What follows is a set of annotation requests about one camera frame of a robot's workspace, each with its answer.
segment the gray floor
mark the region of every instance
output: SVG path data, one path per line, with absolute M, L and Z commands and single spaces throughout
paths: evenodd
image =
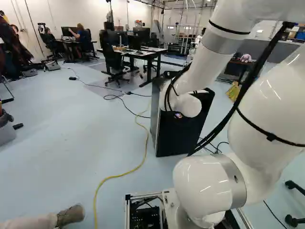
M 100 62 L 103 60 L 64 64 L 63 67 L 74 69 L 86 83 L 103 86 L 106 75 L 99 71 L 105 69 L 103 63 L 97 64 Z M 166 69 L 178 70 L 179 67 L 162 65 L 162 71 Z M 145 131 L 134 123 L 134 116 L 119 100 L 102 98 L 118 92 L 69 81 L 70 76 L 74 76 L 73 71 L 62 69 L 39 72 L 37 76 L 11 83 L 16 99 L 4 108 L 14 116 L 14 123 L 23 122 L 24 127 L 17 131 L 14 141 L 0 147 L 0 221 L 56 212 L 82 203 L 86 209 L 84 222 L 68 227 L 93 228 L 92 205 L 98 183 L 105 177 L 134 168 L 143 157 Z M 141 82 L 135 76 L 130 84 L 122 84 L 121 90 L 151 94 L 151 85 L 137 87 Z M 232 102 L 224 94 L 229 87 L 219 82 L 210 87 L 216 96 L 202 136 L 209 133 L 231 108 Z M 2 99 L 8 97 L 3 85 L 0 95 Z M 123 100 L 138 113 L 147 107 L 150 98 L 126 95 Z M 147 128 L 149 121 L 140 119 Z M 227 141 L 226 129 L 214 143 L 220 141 Z M 222 145 L 221 150 L 227 153 L 231 149 Z M 172 187 L 173 167 L 183 157 L 156 158 L 150 139 L 143 167 L 133 174 L 106 182 L 100 189 L 97 203 L 99 228 L 123 228 L 126 193 L 155 192 Z M 305 216 L 305 197 L 283 185 L 287 179 L 293 179 L 305 187 L 304 162 L 305 156 L 301 155 L 286 168 L 267 200 L 282 221 L 288 213 Z M 244 209 L 254 228 L 281 228 L 263 203 Z

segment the wheel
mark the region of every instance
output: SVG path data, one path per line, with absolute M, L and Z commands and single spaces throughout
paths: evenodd
M 293 218 L 291 215 L 286 215 L 285 222 L 294 228 L 298 225 L 296 218 Z
M 295 183 L 292 180 L 286 181 L 285 185 L 287 186 L 288 189 L 294 189 L 295 188 Z

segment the tan boot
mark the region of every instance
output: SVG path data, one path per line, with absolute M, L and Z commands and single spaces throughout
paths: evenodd
M 70 223 L 76 223 L 83 221 L 85 217 L 85 211 L 84 208 L 77 204 L 74 205 L 68 209 L 65 209 L 63 211 L 60 211 L 57 214 L 57 227 L 62 228 L 63 226 L 66 226 Z

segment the yellow extension cord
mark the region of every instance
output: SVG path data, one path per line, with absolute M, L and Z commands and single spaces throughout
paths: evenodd
M 137 125 L 143 127 L 143 128 L 146 130 L 146 133 L 147 133 L 147 137 L 146 137 L 146 141 L 145 141 L 145 154 L 144 154 L 143 160 L 142 160 L 142 162 L 141 162 L 136 168 L 134 168 L 134 169 L 132 169 L 132 170 L 126 172 L 126 173 L 122 173 L 122 174 L 119 174 L 119 175 L 106 177 L 104 180 L 102 180 L 102 181 L 99 183 L 97 189 L 95 190 L 95 195 L 94 195 L 94 199 L 93 199 L 94 228 L 95 228 L 95 229 L 98 229 L 98 225 L 97 225 L 97 212 L 96 212 L 96 198 L 97 198 L 97 194 L 98 194 L 98 192 L 99 192 L 99 190 L 100 190 L 100 187 L 101 187 L 107 180 L 110 180 L 110 179 L 113 179 L 113 178 L 122 177 L 122 176 L 124 176 L 124 175 L 130 174 L 130 173 L 132 173 L 132 172 L 138 170 L 138 169 L 144 164 L 144 162 L 145 162 L 145 159 L 146 159 L 146 156 L 147 156 L 147 143 L 148 143 L 149 131 L 148 131 L 148 129 L 147 129 L 145 126 L 143 126 L 142 124 L 138 123 L 137 118 L 138 118 L 139 115 L 142 115 L 143 113 L 145 113 L 145 112 L 149 109 L 150 104 L 151 104 L 151 103 L 149 102 L 149 103 L 148 103 L 148 106 L 147 106 L 147 108 L 146 108 L 146 110 L 143 111 L 143 112 L 140 112 L 139 114 L 137 114 L 136 117 L 135 117 L 135 119 L 134 119 L 135 123 L 136 123 Z

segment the yellow object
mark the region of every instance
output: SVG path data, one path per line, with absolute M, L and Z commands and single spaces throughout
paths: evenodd
M 94 228 L 95 228 L 95 229 L 98 228 L 98 225 L 97 225 L 97 212 L 96 212 L 96 198 L 97 198 L 97 194 L 98 194 L 98 192 L 99 192 L 100 187 L 101 187 L 107 180 L 110 180 L 110 179 L 113 179 L 113 178 L 122 177 L 122 176 L 124 176 L 124 175 L 130 174 L 130 173 L 132 173 L 132 172 L 138 170 L 138 169 L 144 164 L 144 162 L 145 162 L 145 159 L 146 159 L 146 156 L 147 156 L 147 143 L 148 143 L 149 131 L 148 131 L 148 129 L 147 129 L 145 126 L 143 126 L 142 124 L 138 123 L 137 117 L 138 117 L 139 115 L 142 115 L 143 113 L 145 113 L 145 112 L 148 110 L 150 104 L 151 104 L 151 103 L 149 102 L 149 104 L 148 104 L 146 110 L 143 111 L 143 112 L 141 112 L 141 113 L 139 113 L 139 114 L 137 114 L 136 117 L 135 117 L 135 119 L 134 119 L 135 123 L 136 123 L 137 125 L 143 127 L 143 128 L 146 130 L 146 133 L 147 133 L 147 137 L 146 137 L 146 141 L 145 141 L 145 154 L 144 154 L 143 160 L 142 160 L 142 162 L 141 162 L 136 168 L 134 168 L 134 169 L 132 169 L 132 170 L 126 172 L 126 173 L 122 173 L 122 174 L 119 174 L 119 175 L 106 177 L 105 179 L 103 179 L 103 180 L 99 183 L 97 189 L 95 190 L 95 195 L 94 195 L 94 199 L 93 199 Z
M 8 19 L 8 17 L 7 17 L 6 15 L 4 15 L 3 18 L 4 18 L 4 20 L 6 20 L 6 22 L 7 22 L 8 24 L 10 23 L 10 21 L 9 21 L 9 19 Z
M 232 84 L 232 87 L 226 92 L 226 95 L 229 97 L 229 99 L 235 102 L 240 92 L 240 88 L 237 81 L 234 81 Z

